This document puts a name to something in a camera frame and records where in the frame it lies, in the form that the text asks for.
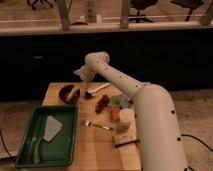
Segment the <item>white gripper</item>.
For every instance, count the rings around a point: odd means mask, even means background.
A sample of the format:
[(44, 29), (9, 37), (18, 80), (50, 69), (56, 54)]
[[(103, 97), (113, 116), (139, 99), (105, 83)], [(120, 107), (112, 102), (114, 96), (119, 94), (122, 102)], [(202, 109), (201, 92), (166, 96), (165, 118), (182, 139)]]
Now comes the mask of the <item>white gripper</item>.
[(74, 74), (79, 76), (83, 82), (90, 82), (93, 79), (93, 72), (87, 65), (83, 65), (80, 69), (75, 70)]

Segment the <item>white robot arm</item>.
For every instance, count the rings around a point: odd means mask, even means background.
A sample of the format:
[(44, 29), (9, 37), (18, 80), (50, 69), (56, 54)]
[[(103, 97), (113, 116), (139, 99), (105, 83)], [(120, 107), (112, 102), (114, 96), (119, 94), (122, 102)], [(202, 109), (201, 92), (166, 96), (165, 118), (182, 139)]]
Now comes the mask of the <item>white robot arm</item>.
[(143, 171), (188, 171), (176, 109), (165, 88), (111, 67), (106, 52), (87, 54), (85, 64), (74, 73), (84, 82), (100, 74), (133, 102)]

